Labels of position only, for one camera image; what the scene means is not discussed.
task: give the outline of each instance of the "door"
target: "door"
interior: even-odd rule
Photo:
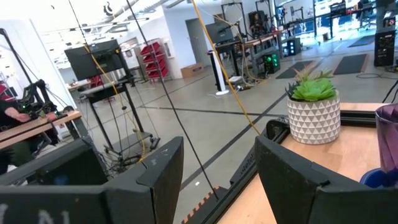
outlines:
[[[197,63],[202,63],[204,66],[211,65],[210,57],[207,55],[205,34],[203,33],[199,20],[190,19],[185,22],[187,23],[188,34],[195,60]]]

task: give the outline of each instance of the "white geometric planter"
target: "white geometric planter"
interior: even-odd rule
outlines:
[[[290,133],[304,144],[334,141],[340,132],[340,98],[313,103],[287,99]]]

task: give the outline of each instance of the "purple cup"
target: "purple cup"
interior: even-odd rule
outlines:
[[[376,129],[381,169],[391,185],[395,185],[398,180],[398,104],[376,110]]]

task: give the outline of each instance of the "wooden desk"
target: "wooden desk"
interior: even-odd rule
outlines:
[[[64,123],[69,123],[73,121],[75,123],[75,126],[77,130],[79,131],[80,135],[86,136],[88,135],[88,132],[84,126],[84,124],[80,120],[81,118],[81,113],[79,111],[71,111],[68,113],[68,116],[58,119],[53,122],[54,126],[58,126]],[[5,147],[8,147],[12,144],[15,144],[19,141],[23,141],[27,138],[30,138],[32,136],[38,135],[44,131],[47,131],[52,128],[51,124],[45,124],[47,123],[46,119],[37,119],[34,121],[29,121],[27,123],[24,123],[18,127],[12,128],[7,131],[3,131],[0,133],[0,149],[4,149]],[[69,131],[71,131],[71,134],[74,138],[78,138],[79,136],[76,136],[76,134],[73,134],[70,125],[67,124],[67,127]]]
[[[259,45],[265,41],[272,40],[276,36],[277,36],[276,34],[272,34],[269,36],[260,37],[258,39],[249,40],[246,43],[244,43],[244,48],[248,49],[248,48],[254,47],[254,46]]]
[[[374,111],[381,103],[342,103],[342,110]],[[288,136],[284,147],[321,166],[359,181],[367,171],[380,167],[376,129],[342,126],[340,136],[328,144],[301,144]],[[258,174],[221,217],[219,224],[276,224]]]
[[[84,86],[87,86],[87,85],[90,85],[91,84],[91,81],[80,81],[80,82],[77,82],[75,85],[69,85],[68,86],[68,90],[69,91],[75,91],[75,90],[77,90],[77,89],[79,89],[80,87],[84,87]]]

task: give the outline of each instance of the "workbench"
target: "workbench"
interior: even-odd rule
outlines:
[[[341,110],[375,111],[382,105],[384,104],[342,103]],[[322,145],[302,144],[288,135],[281,145],[357,181],[367,171],[380,168],[376,128],[342,126],[336,141]],[[258,174],[247,184],[218,223],[276,223]]]
[[[74,139],[78,139],[80,136],[89,136],[88,131],[81,120],[81,113],[79,111],[70,111],[67,113],[66,117],[56,119],[52,124],[48,122],[47,119],[38,118],[1,132],[0,149],[4,149],[12,144],[52,129],[54,126],[63,124],[67,126]]]
[[[380,168],[374,112],[384,105],[341,103],[340,135],[328,144],[299,143],[290,135],[289,127],[279,129],[273,141],[321,166],[359,181],[369,170]],[[267,136],[266,130],[261,135]],[[252,147],[230,179],[230,186],[212,189],[182,223],[277,223],[257,174],[254,158]]]

